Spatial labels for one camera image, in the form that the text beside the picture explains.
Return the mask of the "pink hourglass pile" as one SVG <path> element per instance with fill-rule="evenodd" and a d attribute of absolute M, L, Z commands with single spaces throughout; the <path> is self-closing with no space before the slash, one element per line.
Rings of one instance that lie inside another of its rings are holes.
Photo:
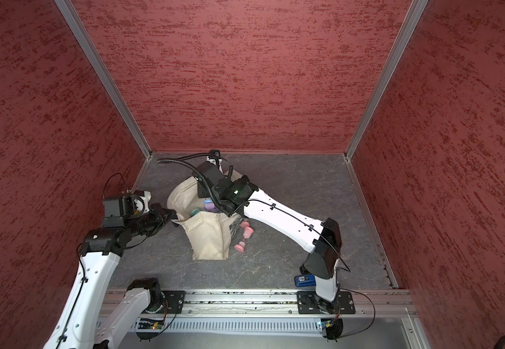
<path fill-rule="evenodd" d="M 254 234 L 254 230 L 250 226 L 244 226 L 243 236 L 241 240 L 235 244 L 234 248 L 238 252 L 244 252 L 248 240 Z"/>

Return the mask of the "aluminium corner post right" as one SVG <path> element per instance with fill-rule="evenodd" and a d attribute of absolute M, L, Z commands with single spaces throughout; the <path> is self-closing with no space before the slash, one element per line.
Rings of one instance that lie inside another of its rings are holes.
<path fill-rule="evenodd" d="M 345 152 L 345 160 L 347 162 L 353 161 L 354 154 L 361 142 L 361 139 L 370 124 L 374 112 L 376 111 L 394 72 L 396 71 L 396 67 L 399 64 L 410 39 L 412 38 L 427 4 L 428 0 L 413 0 L 411 2 L 405 19 L 388 54 L 385 65 L 378 77 L 375 88 L 367 102 L 364 113 L 361 116 L 356 131 L 354 132 Z"/>

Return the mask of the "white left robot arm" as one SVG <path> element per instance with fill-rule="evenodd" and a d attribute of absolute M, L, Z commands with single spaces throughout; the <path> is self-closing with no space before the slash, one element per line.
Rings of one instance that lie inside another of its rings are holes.
<path fill-rule="evenodd" d="M 176 216 L 160 204 L 142 209 L 105 206 L 101 227 L 90 231 L 80 246 L 77 276 L 45 348 L 115 348 L 142 313 L 167 314 L 169 302 L 158 280 L 138 279 L 107 321 L 97 324 L 111 277 L 131 241 L 157 234 Z"/>

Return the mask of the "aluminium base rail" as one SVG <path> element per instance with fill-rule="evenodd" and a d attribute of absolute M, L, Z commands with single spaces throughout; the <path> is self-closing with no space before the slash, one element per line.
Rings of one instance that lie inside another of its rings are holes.
<path fill-rule="evenodd" d="M 322 313 L 296 289 L 190 289 L 175 301 L 182 317 L 315 317 Z M 418 311 L 405 289 L 352 290 L 338 296 L 340 314 L 349 317 L 407 318 Z"/>

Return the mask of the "purple hourglass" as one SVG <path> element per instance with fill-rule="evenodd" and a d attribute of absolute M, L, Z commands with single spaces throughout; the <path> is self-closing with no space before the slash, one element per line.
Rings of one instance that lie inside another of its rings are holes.
<path fill-rule="evenodd" d="M 211 199 L 205 199 L 204 200 L 204 211 L 207 212 L 213 212 L 213 213 L 219 213 L 219 209 L 216 207 L 216 205 L 213 203 Z"/>

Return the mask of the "blue stapler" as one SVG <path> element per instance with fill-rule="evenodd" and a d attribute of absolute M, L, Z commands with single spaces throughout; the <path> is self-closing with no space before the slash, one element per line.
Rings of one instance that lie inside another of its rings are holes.
<path fill-rule="evenodd" d="M 316 279 L 312 274 L 296 276 L 294 282 L 297 288 L 316 286 Z"/>

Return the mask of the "cream canvas bag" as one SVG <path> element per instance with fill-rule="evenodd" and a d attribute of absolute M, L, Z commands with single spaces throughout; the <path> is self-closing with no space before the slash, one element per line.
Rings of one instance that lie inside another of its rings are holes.
<path fill-rule="evenodd" d="M 168 196 L 168 209 L 177 213 L 174 222 L 183 227 L 191 244 L 194 260 L 226 260 L 232 241 L 232 225 L 240 220 L 237 213 L 228 216 L 224 213 L 204 211 L 204 199 L 197 196 L 197 181 L 189 177 L 178 184 Z M 201 212 L 194 217 L 195 208 Z"/>

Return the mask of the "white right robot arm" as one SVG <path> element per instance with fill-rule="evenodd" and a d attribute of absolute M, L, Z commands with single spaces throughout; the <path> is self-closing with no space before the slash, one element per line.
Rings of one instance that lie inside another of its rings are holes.
<path fill-rule="evenodd" d="M 342 238 L 338 223 L 310 218 L 271 198 L 243 175 L 233 180 L 206 161 L 192 170 L 202 192 L 226 215 L 238 213 L 260 221 L 290 238 L 309 253 L 303 269 L 315 278 L 316 295 L 333 302 L 338 296 L 336 269 Z"/>

